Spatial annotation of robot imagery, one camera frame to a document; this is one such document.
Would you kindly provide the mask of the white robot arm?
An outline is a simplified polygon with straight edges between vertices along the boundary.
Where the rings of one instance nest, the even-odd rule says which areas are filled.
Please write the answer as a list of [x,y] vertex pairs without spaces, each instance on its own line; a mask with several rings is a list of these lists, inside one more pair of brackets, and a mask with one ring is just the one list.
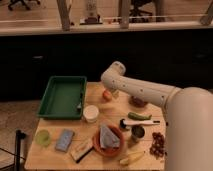
[[101,82],[111,92],[123,91],[162,109],[167,124],[165,171],[213,171],[213,94],[128,78],[125,71],[115,61]]

